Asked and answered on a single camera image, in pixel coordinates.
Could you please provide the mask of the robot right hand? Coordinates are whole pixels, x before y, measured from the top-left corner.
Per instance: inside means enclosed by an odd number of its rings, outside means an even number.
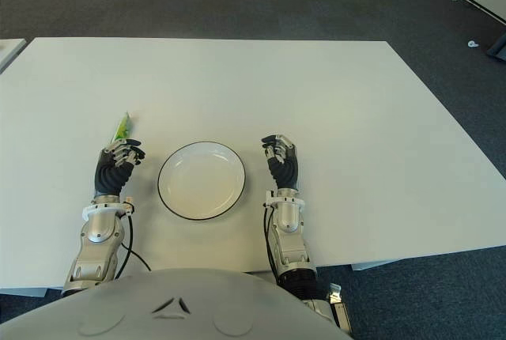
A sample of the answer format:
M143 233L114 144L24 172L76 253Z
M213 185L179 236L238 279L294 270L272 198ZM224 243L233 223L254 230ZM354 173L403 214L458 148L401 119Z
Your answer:
M283 134L261 139L270 174L278 189L297 189L298 160L296 145Z

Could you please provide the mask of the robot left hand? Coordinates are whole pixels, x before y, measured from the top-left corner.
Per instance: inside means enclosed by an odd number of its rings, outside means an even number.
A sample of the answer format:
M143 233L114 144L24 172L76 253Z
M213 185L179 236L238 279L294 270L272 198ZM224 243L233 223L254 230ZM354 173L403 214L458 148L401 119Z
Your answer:
M100 152L94 176L95 197L120 196L121 190L131 177L134 167L140 165L145 152L142 143L131 138L120 138Z

